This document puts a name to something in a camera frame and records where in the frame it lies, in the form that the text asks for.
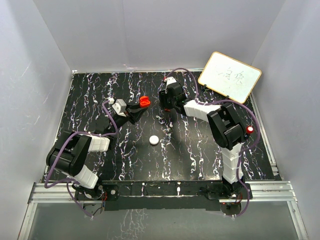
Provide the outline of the orange charging case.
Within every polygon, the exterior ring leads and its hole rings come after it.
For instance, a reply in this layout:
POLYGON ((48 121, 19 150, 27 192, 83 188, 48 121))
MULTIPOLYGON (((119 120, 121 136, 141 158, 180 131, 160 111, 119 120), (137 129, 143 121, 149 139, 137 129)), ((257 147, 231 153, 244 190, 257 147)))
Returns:
POLYGON ((148 108, 151 105, 151 101, 148 96, 141 96, 139 99, 139 106, 141 108, 148 108))

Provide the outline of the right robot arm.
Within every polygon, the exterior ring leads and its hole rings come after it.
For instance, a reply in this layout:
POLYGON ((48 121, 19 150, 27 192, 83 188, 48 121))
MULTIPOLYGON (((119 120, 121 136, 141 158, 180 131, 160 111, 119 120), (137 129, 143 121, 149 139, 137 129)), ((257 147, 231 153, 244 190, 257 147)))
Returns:
POLYGON ((169 84, 158 92, 161 108, 176 110, 177 113, 203 120, 209 124, 213 139, 220 147, 223 162, 221 181, 201 187, 200 191, 208 199, 233 199, 240 194, 243 180, 240 151, 248 139, 246 127, 230 103, 206 105, 187 97, 183 87, 169 84))

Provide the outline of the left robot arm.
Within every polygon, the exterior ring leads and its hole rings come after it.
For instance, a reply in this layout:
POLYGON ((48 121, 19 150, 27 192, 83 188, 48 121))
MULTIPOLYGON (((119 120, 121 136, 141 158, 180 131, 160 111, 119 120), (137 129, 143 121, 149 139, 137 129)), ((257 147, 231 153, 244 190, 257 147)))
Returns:
POLYGON ((139 103, 127 104, 117 99, 111 108, 114 115, 102 108, 102 123, 93 132, 64 130, 46 157, 49 173, 44 187, 49 189, 58 183, 73 183, 77 191, 97 200, 103 195, 99 177, 90 170, 85 162, 90 152, 107 152, 120 128, 126 123, 137 123, 151 102, 141 98, 139 103))

